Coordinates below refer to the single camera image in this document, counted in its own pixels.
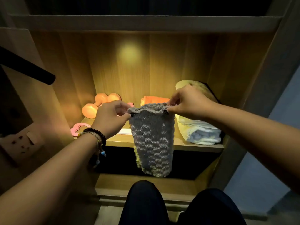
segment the wall socket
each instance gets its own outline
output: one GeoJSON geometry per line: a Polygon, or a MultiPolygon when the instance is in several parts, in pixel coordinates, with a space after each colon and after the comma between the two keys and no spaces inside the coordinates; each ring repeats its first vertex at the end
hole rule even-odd
{"type": "Polygon", "coordinates": [[[20,164],[40,149],[43,140],[32,123],[17,134],[0,138],[0,145],[17,164],[20,164]]]}

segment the black trousers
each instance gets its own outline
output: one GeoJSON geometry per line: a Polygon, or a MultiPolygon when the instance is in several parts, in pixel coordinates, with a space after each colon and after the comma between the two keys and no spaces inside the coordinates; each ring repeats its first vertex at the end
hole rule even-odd
{"type": "MultiPolygon", "coordinates": [[[[119,225],[170,224],[166,205],[155,185],[138,181],[129,190],[119,225]]],[[[197,194],[177,224],[243,224],[241,212],[219,189],[205,189],[197,194]]]]}

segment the hand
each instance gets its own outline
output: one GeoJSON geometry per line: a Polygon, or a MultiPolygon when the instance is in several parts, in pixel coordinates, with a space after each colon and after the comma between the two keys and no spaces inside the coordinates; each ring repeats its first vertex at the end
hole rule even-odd
{"type": "Polygon", "coordinates": [[[204,120],[212,106],[217,105],[201,91],[191,85],[179,88],[167,105],[169,113],[178,114],[193,120],[204,120]]]}
{"type": "Polygon", "coordinates": [[[116,100],[106,102],[97,110],[92,128],[100,131],[106,139],[116,135],[131,117],[127,110],[131,108],[127,103],[116,100]]]}

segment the black rod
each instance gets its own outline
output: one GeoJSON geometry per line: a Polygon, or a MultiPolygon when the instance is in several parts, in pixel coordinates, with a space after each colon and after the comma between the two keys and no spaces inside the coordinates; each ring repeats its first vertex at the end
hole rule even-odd
{"type": "Polygon", "coordinates": [[[55,75],[0,46],[0,64],[51,85],[55,75]]]}

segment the knitted pouch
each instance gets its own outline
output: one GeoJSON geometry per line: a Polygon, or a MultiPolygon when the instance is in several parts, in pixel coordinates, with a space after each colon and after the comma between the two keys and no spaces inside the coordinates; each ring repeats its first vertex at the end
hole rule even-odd
{"type": "Polygon", "coordinates": [[[167,103],[150,103],[128,110],[137,165],[155,177],[166,177],[172,170],[175,120],[166,109],[167,103]]]}

